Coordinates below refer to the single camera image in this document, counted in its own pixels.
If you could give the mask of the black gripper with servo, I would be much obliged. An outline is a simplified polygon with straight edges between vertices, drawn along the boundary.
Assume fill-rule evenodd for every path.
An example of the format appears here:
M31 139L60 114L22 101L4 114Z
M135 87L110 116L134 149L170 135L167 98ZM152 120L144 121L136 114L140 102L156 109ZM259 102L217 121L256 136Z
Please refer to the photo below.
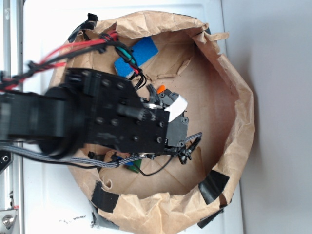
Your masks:
M170 90L158 93L151 84L147 90L149 98L140 97L131 84L101 90L92 143L134 155L177 154L186 143L187 101Z

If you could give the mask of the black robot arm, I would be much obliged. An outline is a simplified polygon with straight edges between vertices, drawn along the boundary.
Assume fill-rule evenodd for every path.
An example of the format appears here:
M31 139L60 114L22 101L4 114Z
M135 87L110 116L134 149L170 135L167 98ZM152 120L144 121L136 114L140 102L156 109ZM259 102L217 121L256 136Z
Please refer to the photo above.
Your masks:
M92 69L70 68L65 81L44 95L7 91L0 96L0 140L35 143L54 159L85 144L123 153L175 154L187 141L181 96L139 97L131 81Z

